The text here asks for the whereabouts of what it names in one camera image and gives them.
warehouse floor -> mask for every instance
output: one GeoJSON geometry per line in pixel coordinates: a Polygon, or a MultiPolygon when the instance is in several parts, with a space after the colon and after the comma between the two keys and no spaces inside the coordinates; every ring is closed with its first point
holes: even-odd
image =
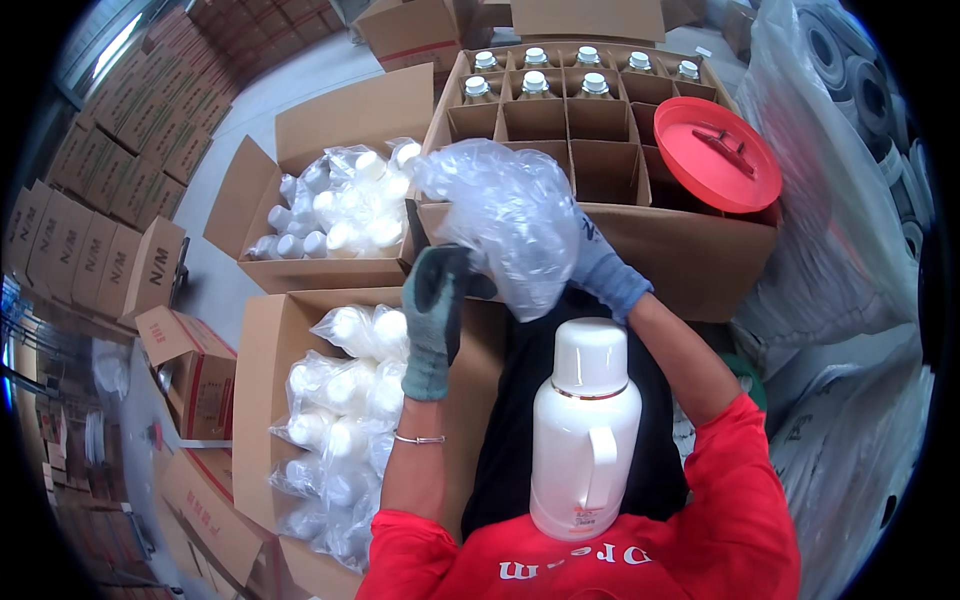
{"type": "MultiPolygon", "coordinates": [[[[711,65],[731,95],[735,93],[746,65],[733,56],[720,32],[682,27],[666,37],[666,43],[659,47],[683,54],[694,54],[698,46],[710,51],[711,65]]],[[[511,30],[498,30],[494,38],[497,45],[511,41],[518,42],[511,30]]],[[[340,33],[261,77],[233,101],[232,111],[214,133],[213,145],[174,218],[190,238],[186,256],[189,283],[180,291],[175,309],[203,319],[225,341],[239,347],[246,298],[263,291],[237,267],[233,258],[203,238],[210,209],[233,154],[244,136],[249,135],[268,155],[276,157],[274,118],[278,113],[332,89],[381,73],[383,70],[367,46],[353,46],[347,34],[340,33]]],[[[143,432],[164,408],[156,400],[156,387],[136,348],[132,357],[131,390],[121,407],[128,492],[133,509],[144,516],[148,529],[158,538],[153,561],[157,576],[169,585],[184,587],[189,598],[218,597],[203,582],[187,581],[179,576],[157,529],[151,446],[143,432]]],[[[168,441],[175,436],[172,427],[164,431],[168,441]]]]}

red plastic lid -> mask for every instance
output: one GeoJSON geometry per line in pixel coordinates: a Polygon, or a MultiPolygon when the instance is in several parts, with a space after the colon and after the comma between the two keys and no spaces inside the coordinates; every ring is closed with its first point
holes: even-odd
{"type": "Polygon", "coordinates": [[[674,177],[694,196],[726,212],[757,212],[783,185],[780,166],[760,134],[726,108],[700,98],[657,107],[654,137],[674,177]]]}

blue glove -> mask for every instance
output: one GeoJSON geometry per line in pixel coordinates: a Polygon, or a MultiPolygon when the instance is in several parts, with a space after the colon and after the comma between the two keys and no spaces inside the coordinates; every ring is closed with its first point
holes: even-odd
{"type": "Polygon", "coordinates": [[[575,204],[574,210],[581,224],[580,256],[570,282],[608,306],[614,321],[625,324],[627,313],[654,286],[623,262],[580,206],[575,204]]]}
{"type": "Polygon", "coordinates": [[[455,244],[424,248],[403,284],[410,359],[400,387],[415,400],[446,396],[449,366],[460,350],[469,250],[455,244]]]}

gold trim band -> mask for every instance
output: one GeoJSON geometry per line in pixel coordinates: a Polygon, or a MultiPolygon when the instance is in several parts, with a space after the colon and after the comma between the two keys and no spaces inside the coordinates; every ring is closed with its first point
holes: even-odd
{"type": "Polygon", "coordinates": [[[630,383],[627,383],[627,385],[623,386],[616,392],[611,392],[610,394],[603,394],[601,396],[577,396],[576,394],[571,394],[570,392],[565,392],[561,390],[556,385],[554,385],[553,381],[550,381],[550,385],[553,387],[553,391],[561,396],[572,397],[578,400],[606,400],[609,397],[614,397],[618,394],[623,394],[623,392],[627,389],[627,385],[630,385],[630,383]]]}

glass bottle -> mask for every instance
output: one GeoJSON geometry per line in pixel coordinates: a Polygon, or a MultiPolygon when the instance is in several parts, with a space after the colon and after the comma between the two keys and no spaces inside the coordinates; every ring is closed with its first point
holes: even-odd
{"type": "Polygon", "coordinates": [[[650,57],[645,52],[631,52],[627,66],[623,68],[624,73],[648,73],[653,74],[654,65],[650,63],[650,57]]]}
{"type": "Polygon", "coordinates": [[[600,73],[587,73],[584,76],[584,83],[580,87],[580,93],[577,98],[602,98],[612,100],[610,86],[607,85],[607,78],[600,73]]]}
{"type": "Polygon", "coordinates": [[[491,73],[493,71],[502,70],[503,67],[500,66],[500,63],[496,61],[496,57],[493,55],[493,52],[489,52],[487,50],[478,52],[477,56],[473,59],[474,73],[491,73]]]}
{"type": "Polygon", "coordinates": [[[464,85],[464,104],[465,105],[483,105],[491,102],[497,102],[499,98],[493,90],[490,89],[490,84],[487,83],[487,80],[475,75],[467,79],[467,83],[464,85]]]}
{"type": "Polygon", "coordinates": [[[550,66],[550,62],[546,59],[546,53],[543,52],[542,48],[527,48],[523,55],[523,68],[540,69],[548,66],[550,66]]]}
{"type": "Polygon", "coordinates": [[[550,91],[550,83],[539,71],[529,71],[523,75],[523,86],[518,100],[546,100],[556,98],[550,91]]]}
{"type": "Polygon", "coordinates": [[[688,82],[700,82],[700,67],[692,60],[681,60],[677,67],[677,77],[688,82]]]}
{"type": "Polygon", "coordinates": [[[596,48],[593,46],[581,46],[580,51],[577,52],[577,61],[573,63],[573,66],[595,69],[602,67],[603,64],[600,63],[600,55],[597,54],[596,48]]]}

